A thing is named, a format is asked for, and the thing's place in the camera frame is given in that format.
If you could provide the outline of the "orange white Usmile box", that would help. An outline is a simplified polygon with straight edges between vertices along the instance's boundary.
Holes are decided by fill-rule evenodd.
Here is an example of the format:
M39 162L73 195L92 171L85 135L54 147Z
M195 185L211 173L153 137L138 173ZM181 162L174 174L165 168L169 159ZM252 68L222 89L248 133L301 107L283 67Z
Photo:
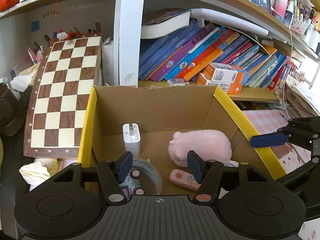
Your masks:
M249 73L241 67L216 62L208 64L204 68L203 74L210 81L238 83L240 85L244 85L249 78Z

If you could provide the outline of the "white shelf post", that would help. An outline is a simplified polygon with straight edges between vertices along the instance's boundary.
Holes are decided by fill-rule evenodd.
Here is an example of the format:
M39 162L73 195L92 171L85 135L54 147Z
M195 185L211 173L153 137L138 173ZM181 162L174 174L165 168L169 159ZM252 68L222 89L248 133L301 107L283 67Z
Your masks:
M116 86L138 86L140 35L144 0L116 0L113 68Z

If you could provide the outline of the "purple toy car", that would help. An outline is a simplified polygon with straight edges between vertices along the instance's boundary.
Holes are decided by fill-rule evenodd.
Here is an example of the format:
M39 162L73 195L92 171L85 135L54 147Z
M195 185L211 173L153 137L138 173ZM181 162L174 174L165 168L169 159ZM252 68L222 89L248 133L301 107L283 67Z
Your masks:
M124 182L119 186L124 192L127 200L130 200L133 195L145 194L142 188L142 182L140 181L140 171L137 169L131 169Z

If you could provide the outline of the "wooden chessboard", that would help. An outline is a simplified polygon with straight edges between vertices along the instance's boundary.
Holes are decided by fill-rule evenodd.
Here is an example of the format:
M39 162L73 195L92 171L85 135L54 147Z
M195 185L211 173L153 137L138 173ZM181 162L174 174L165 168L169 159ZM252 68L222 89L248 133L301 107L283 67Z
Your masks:
M99 81L102 42L101 33L87 33L48 43L29 99L26 157L78 156L89 95Z

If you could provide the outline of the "pink correction tape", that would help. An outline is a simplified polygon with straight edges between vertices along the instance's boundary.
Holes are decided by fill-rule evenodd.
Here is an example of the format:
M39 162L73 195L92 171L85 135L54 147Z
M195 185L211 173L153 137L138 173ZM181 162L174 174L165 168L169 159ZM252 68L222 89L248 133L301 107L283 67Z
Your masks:
M194 192L196 192L201 185L195 180L192 174L179 169L172 170L169 176L169 180L170 182L172 182L173 184L179 187L182 187Z

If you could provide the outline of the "pink plush pig toy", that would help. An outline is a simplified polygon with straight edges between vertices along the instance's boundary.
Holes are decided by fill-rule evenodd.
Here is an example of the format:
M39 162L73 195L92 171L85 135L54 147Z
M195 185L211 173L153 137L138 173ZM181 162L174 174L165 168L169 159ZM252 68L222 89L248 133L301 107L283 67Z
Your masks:
M169 142L168 152L179 167L187 167L187 155L194 151L202 160L216 160L228 165L232 157L231 143L227 136L215 129L175 132Z

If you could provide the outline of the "pile of papers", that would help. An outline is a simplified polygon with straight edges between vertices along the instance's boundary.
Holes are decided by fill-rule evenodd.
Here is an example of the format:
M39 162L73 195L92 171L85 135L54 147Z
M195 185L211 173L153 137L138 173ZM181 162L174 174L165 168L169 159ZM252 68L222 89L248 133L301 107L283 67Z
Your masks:
M284 100L291 118L319 116L319 111L303 96L290 81L284 85Z

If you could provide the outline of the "small white card box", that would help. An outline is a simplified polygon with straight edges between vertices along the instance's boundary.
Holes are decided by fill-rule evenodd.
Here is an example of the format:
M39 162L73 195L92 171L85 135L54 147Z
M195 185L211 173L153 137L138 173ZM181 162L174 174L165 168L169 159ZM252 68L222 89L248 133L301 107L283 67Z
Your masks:
M167 84L169 87L177 87L177 86L188 86L189 82L185 81L184 78L174 78L174 79L168 79Z

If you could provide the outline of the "white curved lamp bar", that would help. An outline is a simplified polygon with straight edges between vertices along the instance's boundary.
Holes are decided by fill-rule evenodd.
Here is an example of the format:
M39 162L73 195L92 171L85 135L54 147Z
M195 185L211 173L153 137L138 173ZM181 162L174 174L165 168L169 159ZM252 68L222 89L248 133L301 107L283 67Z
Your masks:
M225 14L223 12L219 12L211 9L204 9L204 8L191 9L190 17L196 18L196 19L203 19L205 21L210 21L210 22L216 22L221 25L234 27L236 29L242 29L242 30L254 33L256 35L261 35L261 36L268 35L268 30L259 25L237 18L232 15Z

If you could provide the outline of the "row of colourful books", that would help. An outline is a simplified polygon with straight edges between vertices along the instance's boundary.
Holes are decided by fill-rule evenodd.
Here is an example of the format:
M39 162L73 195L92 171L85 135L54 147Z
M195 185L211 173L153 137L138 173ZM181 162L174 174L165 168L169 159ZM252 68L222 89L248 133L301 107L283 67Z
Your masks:
M211 22L189 26L166 36L142 40L138 77L142 81L184 78L196 82L197 76L212 63L238 66L249 73L247 87L273 89L288 58L276 48L238 29Z

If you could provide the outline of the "white power adapter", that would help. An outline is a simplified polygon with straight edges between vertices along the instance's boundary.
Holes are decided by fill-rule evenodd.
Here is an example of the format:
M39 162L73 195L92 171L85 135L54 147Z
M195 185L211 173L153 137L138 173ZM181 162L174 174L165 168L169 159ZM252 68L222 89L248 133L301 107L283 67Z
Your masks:
M123 141L125 151L132 153L134 157L140 156L140 131L136 123L128 123L123 125Z

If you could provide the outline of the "clear tape roll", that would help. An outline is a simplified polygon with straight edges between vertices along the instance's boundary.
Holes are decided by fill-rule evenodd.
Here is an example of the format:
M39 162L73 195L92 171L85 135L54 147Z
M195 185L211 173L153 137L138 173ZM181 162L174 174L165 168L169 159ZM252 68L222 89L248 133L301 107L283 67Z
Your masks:
M160 195L162 191L162 178L157 168L147 160L142 158L134 158L131 169L137 169L141 175L146 176L153 184L156 195Z

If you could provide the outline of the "yellow cardboard box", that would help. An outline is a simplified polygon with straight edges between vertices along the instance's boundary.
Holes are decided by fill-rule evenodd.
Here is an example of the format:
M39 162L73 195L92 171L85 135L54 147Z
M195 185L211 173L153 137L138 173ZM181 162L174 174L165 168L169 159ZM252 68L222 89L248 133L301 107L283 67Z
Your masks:
M247 162L274 179L285 175L270 148L250 146L249 140L257 135L257 129L219 87L92 88L78 162L90 167L103 160L118 159L125 151L122 127L127 123L139 126L140 157L159 171L164 195L194 195L169 181L170 172L176 168L168 154L175 132L220 130L231 142L234 161Z

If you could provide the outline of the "brown leather bag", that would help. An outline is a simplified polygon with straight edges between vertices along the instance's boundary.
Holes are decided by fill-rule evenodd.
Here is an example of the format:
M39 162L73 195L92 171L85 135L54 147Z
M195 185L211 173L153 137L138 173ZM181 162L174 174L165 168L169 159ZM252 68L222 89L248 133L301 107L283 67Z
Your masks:
M26 119L26 108L21 104L6 83L1 82L1 135L13 136Z

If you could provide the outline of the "pink cartoon desk mat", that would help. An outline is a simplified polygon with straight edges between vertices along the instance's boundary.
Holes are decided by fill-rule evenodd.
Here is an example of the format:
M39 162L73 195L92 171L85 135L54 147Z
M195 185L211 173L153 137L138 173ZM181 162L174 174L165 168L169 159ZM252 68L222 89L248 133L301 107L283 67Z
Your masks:
M286 120L281 112L276 110L245 111L244 113L258 130L258 135L275 133L294 119ZM310 151L289 142L270 148L284 169L285 175L311 160ZM298 237L300 239L319 239L319 218L313 220L307 220L306 218L298 233Z

